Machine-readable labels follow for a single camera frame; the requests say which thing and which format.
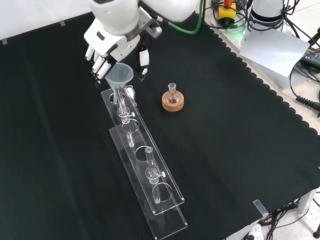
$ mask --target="plastic funnel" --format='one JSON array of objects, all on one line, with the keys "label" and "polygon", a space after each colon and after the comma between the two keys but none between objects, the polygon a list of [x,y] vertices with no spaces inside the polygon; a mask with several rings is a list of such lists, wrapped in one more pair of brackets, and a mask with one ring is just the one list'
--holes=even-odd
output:
[{"label": "plastic funnel", "polygon": [[112,89],[123,88],[134,77],[132,68],[122,62],[117,62],[105,79]]}]

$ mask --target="floor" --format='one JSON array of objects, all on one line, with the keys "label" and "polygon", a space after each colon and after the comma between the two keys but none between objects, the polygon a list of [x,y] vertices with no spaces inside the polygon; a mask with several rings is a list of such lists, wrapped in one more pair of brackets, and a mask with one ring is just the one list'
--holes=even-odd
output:
[{"label": "floor", "polygon": [[[320,203],[320,193],[314,198]],[[280,220],[278,227],[290,224],[303,216],[298,209],[291,210]],[[317,230],[320,224],[320,207],[313,201],[309,212],[299,221],[281,228],[273,232],[274,240],[315,240],[313,233]],[[262,227],[263,237],[265,238],[268,232],[268,227]]]},{"label": "floor", "polygon": [[[300,0],[296,6],[295,12],[289,17],[299,28],[305,31],[309,36],[316,34],[320,28],[320,0]],[[301,39],[308,41],[308,37],[302,33],[299,35]]]}]

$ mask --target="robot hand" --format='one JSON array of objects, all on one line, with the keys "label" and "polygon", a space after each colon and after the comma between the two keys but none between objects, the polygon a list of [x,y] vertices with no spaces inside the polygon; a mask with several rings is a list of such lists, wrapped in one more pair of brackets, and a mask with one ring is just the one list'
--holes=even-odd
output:
[{"label": "robot hand", "polygon": [[[158,37],[162,29],[159,26],[151,28],[154,23],[152,17],[140,8],[140,16],[144,17],[140,21],[135,34],[131,35],[114,35],[105,30],[103,25],[97,18],[84,34],[85,40],[89,43],[89,47],[85,54],[85,59],[93,62],[92,75],[96,82],[101,83],[106,74],[112,69],[116,62],[122,61],[127,57],[133,49],[139,44],[140,33],[147,30],[152,37]],[[137,48],[138,70],[142,79],[147,73],[149,65],[148,47],[140,42]]]},{"label": "robot hand", "polygon": [[127,41],[123,35],[115,36],[108,33],[98,19],[93,21],[84,38],[89,43],[85,59],[93,62],[92,75],[98,83],[116,62],[128,56],[140,41],[139,35]]}]

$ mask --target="table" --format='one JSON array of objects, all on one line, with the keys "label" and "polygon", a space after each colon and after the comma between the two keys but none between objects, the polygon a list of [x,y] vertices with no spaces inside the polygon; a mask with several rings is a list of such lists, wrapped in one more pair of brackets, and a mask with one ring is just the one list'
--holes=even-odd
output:
[{"label": "table", "polygon": [[[211,6],[211,1],[206,3],[206,8]],[[205,13],[205,22],[208,25],[211,25],[211,20],[213,18],[212,10],[207,10]],[[302,119],[310,125],[311,128],[314,128],[318,133],[320,133],[320,120],[317,118],[318,112],[314,111],[313,109],[309,109],[305,107],[303,104],[298,103],[295,101],[295,96],[291,92],[290,88],[280,88],[279,86],[275,85],[275,83],[271,80],[274,78],[280,79],[280,81],[286,81],[287,78],[280,76],[279,74],[272,72],[265,67],[260,66],[259,64],[252,62],[249,59],[239,55],[240,52],[240,42],[241,38],[239,35],[244,33],[243,29],[234,30],[233,32],[237,33],[234,35],[232,33],[225,33],[221,30],[215,30],[215,33],[219,35],[219,37],[226,43],[226,46],[231,49],[232,52],[236,53],[236,55],[243,59],[245,63],[247,63],[248,67],[251,69],[253,73],[255,73],[260,79],[263,80],[264,83],[270,86],[270,89],[276,91],[278,96],[281,96],[284,101],[290,104],[290,107],[294,108],[297,114],[299,114]],[[296,80],[294,91],[309,100],[319,102],[318,93],[320,90],[319,84],[315,83],[314,81],[301,76],[298,73],[293,73],[292,79]],[[309,206],[316,194],[317,189],[310,191],[309,193],[305,194],[301,197],[301,201],[299,204],[299,211],[301,215],[305,214],[305,212],[309,209]],[[258,222],[254,221],[252,224],[244,227],[243,229],[235,232],[233,235],[229,236],[228,240],[240,240],[242,239],[248,231]]]},{"label": "table", "polygon": [[[5,239],[150,237],[109,136],[113,124],[100,97],[104,88],[93,88],[90,66],[83,60],[83,33],[92,20],[91,15],[81,16],[65,21],[65,26],[58,23],[9,38],[0,46],[0,121],[5,126],[0,134],[0,221]],[[195,47],[198,38],[202,44]],[[170,43],[175,47],[168,48]],[[315,133],[248,74],[212,32],[193,37],[168,28],[154,41],[150,56],[152,77],[135,88],[136,102],[185,197],[181,210],[188,229],[173,239],[195,239],[201,233],[221,240],[260,217],[254,200],[273,210],[320,183]],[[172,80],[186,100],[178,115],[169,115],[157,104]],[[209,118],[198,117],[203,108],[197,106],[195,83],[204,84],[204,99],[214,109]],[[279,116],[287,125],[277,120]],[[283,134],[275,139],[268,134],[285,126],[276,128]],[[297,161],[304,156],[298,141],[290,142],[293,149],[286,159],[275,154],[283,155],[282,140],[294,136],[305,137],[308,144],[302,146],[312,167]],[[264,145],[272,148],[264,151]],[[272,185],[262,178],[262,190],[250,191],[250,186],[257,187],[252,179],[268,174],[276,163],[287,170],[283,176],[275,174]],[[299,187],[283,195],[292,183]]]}]

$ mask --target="robot finger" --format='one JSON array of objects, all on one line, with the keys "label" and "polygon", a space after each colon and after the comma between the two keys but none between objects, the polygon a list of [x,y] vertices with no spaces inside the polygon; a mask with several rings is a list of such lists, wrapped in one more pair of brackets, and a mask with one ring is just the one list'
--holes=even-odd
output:
[{"label": "robot finger", "polygon": [[100,68],[100,70],[98,71],[96,77],[97,77],[98,79],[102,79],[102,78],[106,75],[106,73],[107,73],[107,71],[109,70],[110,67],[111,67],[111,64],[106,61],[106,62],[102,65],[102,67]]},{"label": "robot finger", "polygon": [[149,51],[148,49],[139,52],[139,61],[141,67],[146,67],[149,65]]},{"label": "robot finger", "polygon": [[98,58],[99,58],[99,53],[97,51],[94,51],[93,61],[96,62]]},{"label": "robot finger", "polygon": [[87,49],[87,51],[85,53],[85,59],[87,61],[90,61],[92,56],[93,56],[93,54],[94,54],[94,52],[95,52],[94,48],[89,45],[89,47],[88,47],[88,49]]},{"label": "robot finger", "polygon": [[92,72],[93,72],[94,74],[96,74],[96,73],[98,72],[98,70],[99,70],[99,69],[101,68],[101,66],[103,65],[104,61],[105,61],[105,59],[104,59],[103,57],[101,57],[101,56],[99,56],[99,57],[97,58],[97,60],[95,61],[94,65],[93,65],[93,67],[92,67]]}]

